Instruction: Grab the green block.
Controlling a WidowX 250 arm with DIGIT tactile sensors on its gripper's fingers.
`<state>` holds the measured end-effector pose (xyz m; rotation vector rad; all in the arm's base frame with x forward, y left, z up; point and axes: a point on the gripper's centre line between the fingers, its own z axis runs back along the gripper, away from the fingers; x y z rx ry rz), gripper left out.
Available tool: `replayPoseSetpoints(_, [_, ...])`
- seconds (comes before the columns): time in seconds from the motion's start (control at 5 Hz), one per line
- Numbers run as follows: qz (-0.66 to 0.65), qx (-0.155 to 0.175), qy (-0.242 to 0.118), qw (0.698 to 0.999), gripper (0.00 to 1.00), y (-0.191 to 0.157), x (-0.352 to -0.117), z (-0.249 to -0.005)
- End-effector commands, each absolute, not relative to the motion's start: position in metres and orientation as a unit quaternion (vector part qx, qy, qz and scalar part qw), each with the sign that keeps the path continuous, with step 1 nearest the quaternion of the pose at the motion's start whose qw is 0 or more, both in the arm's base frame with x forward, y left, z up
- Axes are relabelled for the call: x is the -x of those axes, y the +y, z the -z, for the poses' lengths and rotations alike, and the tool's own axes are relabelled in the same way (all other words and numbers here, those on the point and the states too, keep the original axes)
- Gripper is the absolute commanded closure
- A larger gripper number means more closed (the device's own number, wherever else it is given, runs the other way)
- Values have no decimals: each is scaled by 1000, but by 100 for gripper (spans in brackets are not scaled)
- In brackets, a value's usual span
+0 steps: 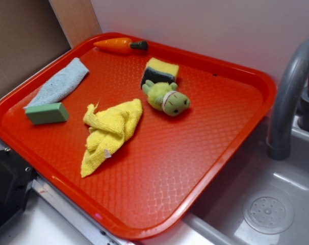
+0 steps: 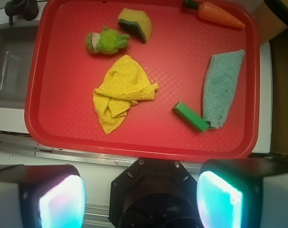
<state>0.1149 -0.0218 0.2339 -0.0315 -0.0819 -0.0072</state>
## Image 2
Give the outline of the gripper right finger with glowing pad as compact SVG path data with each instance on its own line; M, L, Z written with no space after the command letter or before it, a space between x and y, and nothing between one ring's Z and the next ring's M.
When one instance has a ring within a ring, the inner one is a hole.
M197 182L205 228L288 228L288 161L206 161Z

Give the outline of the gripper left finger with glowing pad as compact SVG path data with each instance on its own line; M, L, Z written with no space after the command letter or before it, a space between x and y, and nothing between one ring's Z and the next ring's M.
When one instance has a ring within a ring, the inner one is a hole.
M0 165L0 228L80 228L85 183L66 165Z

